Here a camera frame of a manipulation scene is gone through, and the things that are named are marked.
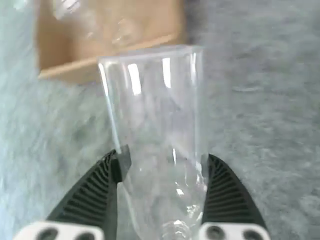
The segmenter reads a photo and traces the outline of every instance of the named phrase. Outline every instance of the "ridged rubber grip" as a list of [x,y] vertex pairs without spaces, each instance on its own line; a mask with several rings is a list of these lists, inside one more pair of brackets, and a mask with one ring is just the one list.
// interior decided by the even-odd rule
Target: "ridged rubber grip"
[[209,155],[208,188],[202,223],[246,223],[266,228],[260,211],[236,174],[220,158]]
[[47,217],[49,221],[101,228],[105,239],[116,239],[117,184],[120,163],[113,150],[99,160],[65,195]]

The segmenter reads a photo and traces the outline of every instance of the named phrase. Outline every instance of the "clear plastic bottle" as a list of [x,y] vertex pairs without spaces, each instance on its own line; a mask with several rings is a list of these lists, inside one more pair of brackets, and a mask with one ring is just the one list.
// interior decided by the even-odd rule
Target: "clear plastic bottle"
[[99,61],[116,151],[131,156],[123,184],[142,240],[193,239],[201,223],[208,156],[202,55],[202,47],[179,45]]

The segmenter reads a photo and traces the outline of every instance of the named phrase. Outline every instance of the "cardboard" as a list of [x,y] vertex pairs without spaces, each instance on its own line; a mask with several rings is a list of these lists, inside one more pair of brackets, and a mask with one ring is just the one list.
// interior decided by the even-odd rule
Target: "cardboard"
[[[97,22],[92,37],[76,32],[78,26],[57,20],[52,0],[38,1],[35,41],[40,79],[71,84],[96,82],[100,81],[100,56],[185,43],[183,0],[90,0]],[[124,7],[125,3],[134,7]],[[137,24],[132,26],[128,19]],[[119,38],[126,33],[128,44],[126,38]]]

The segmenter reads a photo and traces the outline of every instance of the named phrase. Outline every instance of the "gray carpet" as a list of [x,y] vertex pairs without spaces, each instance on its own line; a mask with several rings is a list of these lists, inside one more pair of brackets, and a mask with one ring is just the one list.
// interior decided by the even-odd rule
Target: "gray carpet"
[[[252,193],[274,240],[320,224],[320,2],[189,0],[207,47],[211,153]],[[36,79],[29,0],[0,2],[0,236],[44,219],[113,146],[97,86]],[[132,239],[119,196],[119,239]]]

